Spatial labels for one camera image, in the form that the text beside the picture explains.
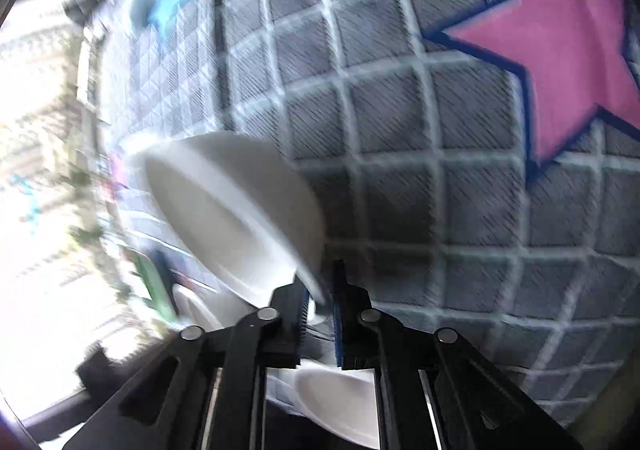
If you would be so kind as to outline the green plastic plate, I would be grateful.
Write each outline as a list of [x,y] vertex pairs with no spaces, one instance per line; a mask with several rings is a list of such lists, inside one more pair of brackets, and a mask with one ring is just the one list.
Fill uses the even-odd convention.
[[148,291],[151,307],[164,321],[176,322],[178,309],[172,295],[172,287],[177,281],[166,256],[159,250],[149,252],[133,250],[132,261],[136,267],[136,275]]

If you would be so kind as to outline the checkered grey tablecloth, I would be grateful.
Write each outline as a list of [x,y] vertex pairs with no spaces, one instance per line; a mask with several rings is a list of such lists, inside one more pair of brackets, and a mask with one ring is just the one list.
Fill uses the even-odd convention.
[[516,77],[419,38],[481,1],[189,0],[134,37],[108,6],[106,147],[270,142],[378,306],[459,330],[568,424],[639,340],[639,145],[595,122],[526,184]]

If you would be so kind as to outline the small white bowl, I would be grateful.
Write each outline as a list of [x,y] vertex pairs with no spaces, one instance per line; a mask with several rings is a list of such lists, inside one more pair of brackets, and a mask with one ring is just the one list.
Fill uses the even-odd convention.
[[294,369],[268,369],[267,398],[352,444],[380,446],[371,370],[344,371],[311,360]]
[[301,280],[325,314],[326,223],[316,194],[271,144],[234,132],[164,140],[136,153],[160,219],[221,284],[256,308]]

